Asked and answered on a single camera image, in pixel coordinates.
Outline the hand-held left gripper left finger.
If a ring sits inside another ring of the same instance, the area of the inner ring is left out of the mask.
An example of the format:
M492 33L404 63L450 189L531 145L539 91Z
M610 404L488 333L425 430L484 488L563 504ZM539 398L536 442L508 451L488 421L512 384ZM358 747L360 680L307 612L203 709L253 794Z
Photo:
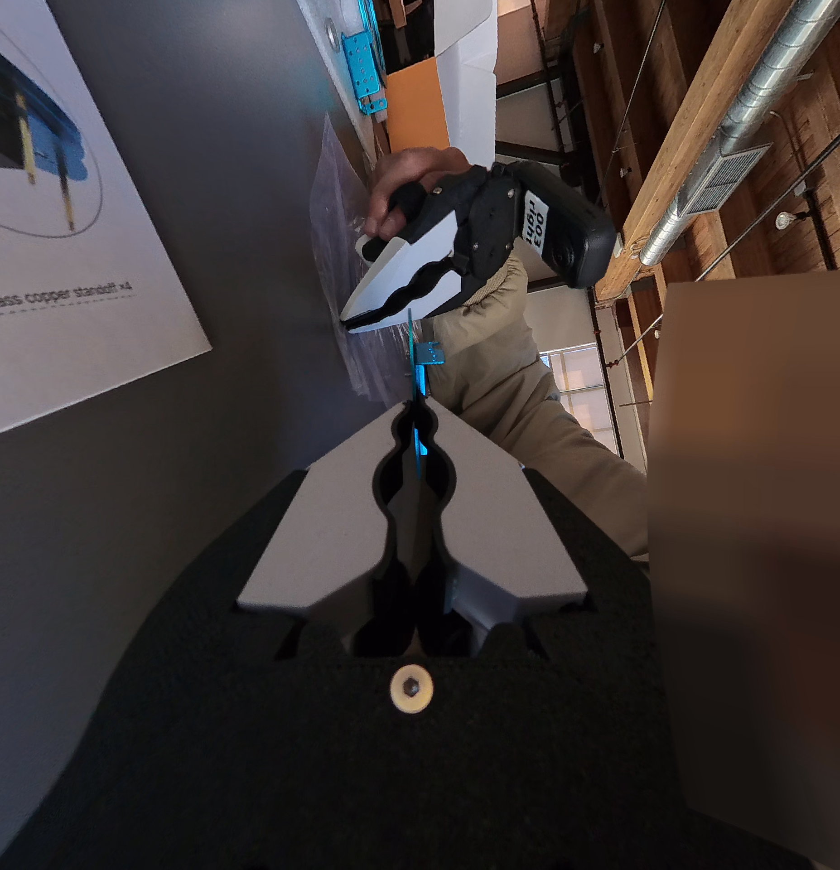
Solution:
M331 625L349 637L373 618L375 584L395 557L389 504L402 486L401 404L301 479L237 605Z

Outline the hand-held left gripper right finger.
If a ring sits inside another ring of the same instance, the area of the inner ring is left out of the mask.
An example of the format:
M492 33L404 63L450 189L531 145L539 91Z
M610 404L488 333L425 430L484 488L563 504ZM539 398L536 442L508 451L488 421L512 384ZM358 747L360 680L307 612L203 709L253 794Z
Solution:
M464 619L470 641L498 625L584 603L588 588L523 465L434 398L428 460L442 459L436 520L444 560L444 611Z

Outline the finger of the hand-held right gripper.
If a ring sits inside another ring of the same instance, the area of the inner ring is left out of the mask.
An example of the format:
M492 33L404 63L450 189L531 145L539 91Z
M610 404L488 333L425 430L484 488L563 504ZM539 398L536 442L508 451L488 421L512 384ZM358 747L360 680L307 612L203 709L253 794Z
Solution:
M407 277L411 279L423 266L449 266L462 277L462 291L448 303L420 319L434 318L453 310L471 297L470 231L466 215L450 212L417 240L410 242L403 237L394 237L359 282L339 316L345 323L345 307L359 294L359 289L371 280L384 277Z
M374 332L420 319L462 291L462 277L449 266L423 266L411 279L374 277L345 307L345 329Z

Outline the blue round metal plate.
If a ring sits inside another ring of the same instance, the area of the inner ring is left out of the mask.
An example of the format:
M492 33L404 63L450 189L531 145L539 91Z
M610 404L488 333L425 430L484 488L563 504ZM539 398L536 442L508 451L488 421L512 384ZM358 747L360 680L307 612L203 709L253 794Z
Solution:
M407 326L409 339L409 362L410 362L410 380L411 380L411 402L413 411L418 409L418 399L421 395L425 395L425 367L418 363L417 350L418 342L415 340L414 321L412 310L407 311ZM426 454L426 448L421 440L419 429L416 421L413 423L413 442L415 452L415 474L418 480L423 478L423 456Z

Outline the person's right hand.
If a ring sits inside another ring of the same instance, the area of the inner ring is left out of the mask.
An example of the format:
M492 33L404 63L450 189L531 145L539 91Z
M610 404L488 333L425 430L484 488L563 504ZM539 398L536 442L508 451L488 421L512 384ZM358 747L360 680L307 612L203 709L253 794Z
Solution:
M414 147L378 158L371 177L371 192L363 233L388 242L407 223L404 210L390 207L391 196L405 184L419 183L427 192L446 175L458 175L471 168L471 162L454 147Z

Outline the clear plastic bag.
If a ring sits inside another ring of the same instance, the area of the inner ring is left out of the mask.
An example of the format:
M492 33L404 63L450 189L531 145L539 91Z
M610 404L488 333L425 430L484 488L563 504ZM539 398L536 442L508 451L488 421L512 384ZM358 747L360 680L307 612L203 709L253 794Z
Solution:
M368 193L325 115L310 189L310 236L336 345L356 395L392 407L412 395L408 325L351 334L340 321L368 266L357 253Z

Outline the orange cardboard box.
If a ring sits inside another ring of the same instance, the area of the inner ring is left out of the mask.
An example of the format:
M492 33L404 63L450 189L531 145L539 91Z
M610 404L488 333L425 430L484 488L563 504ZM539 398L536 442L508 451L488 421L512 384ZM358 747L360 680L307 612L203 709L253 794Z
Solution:
M409 61L387 74L391 149L448 146L471 164L495 159L497 3L421 2L407 13Z

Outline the grid pane window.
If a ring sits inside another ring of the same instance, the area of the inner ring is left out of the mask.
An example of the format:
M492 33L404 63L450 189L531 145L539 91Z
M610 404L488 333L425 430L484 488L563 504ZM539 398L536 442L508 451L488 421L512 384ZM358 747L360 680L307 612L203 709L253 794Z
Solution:
M559 401L567 413L595 440L620 455L597 345L579 344L539 355L554 376Z

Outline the white foam sheet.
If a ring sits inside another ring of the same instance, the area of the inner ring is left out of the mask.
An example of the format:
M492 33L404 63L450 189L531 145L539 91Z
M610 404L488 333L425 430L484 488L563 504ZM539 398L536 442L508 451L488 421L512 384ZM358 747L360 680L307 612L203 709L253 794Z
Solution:
M370 167L375 167L379 154L373 129L375 122L386 120L387 110L375 116L361 114L349 79L347 62L341 44L341 35L353 35L362 30L362 22L356 1L299 1L299 10L304 16L309 32L327 68L331 81L342 100L351 124L358 136ZM335 22L340 38L340 51L334 52L326 37L326 18Z

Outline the white instruction sheet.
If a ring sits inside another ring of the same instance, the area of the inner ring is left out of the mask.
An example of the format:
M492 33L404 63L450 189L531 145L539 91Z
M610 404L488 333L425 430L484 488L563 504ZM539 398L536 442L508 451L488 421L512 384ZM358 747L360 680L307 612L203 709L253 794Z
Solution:
M45 2L0 2L0 434L211 350Z

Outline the blue metal U bracket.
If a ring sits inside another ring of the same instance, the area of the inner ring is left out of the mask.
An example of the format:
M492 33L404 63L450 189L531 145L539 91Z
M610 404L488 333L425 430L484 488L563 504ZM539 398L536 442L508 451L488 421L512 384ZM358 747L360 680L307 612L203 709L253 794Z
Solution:
M341 44L361 114L375 116L385 112L386 71L380 37L366 28L350 36L342 34Z

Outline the silver ventilation duct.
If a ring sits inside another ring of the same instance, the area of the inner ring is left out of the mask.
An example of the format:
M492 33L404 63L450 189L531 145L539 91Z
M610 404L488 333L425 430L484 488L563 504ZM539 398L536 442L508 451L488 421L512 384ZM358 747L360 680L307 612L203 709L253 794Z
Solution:
M716 212L770 148L758 132L840 18L840 1L797 1L639 253L657 265L698 215Z

